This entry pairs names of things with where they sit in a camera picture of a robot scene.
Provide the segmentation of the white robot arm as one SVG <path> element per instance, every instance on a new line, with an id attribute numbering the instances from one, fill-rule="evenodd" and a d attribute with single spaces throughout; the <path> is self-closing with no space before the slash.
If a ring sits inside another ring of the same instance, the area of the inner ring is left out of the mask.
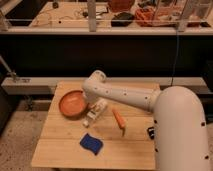
<path id="1" fill-rule="evenodd" d="M 211 171 L 204 109 L 190 89 L 111 85 L 100 70 L 94 71 L 82 88 L 90 103 L 102 97 L 153 114 L 156 171 Z"/>

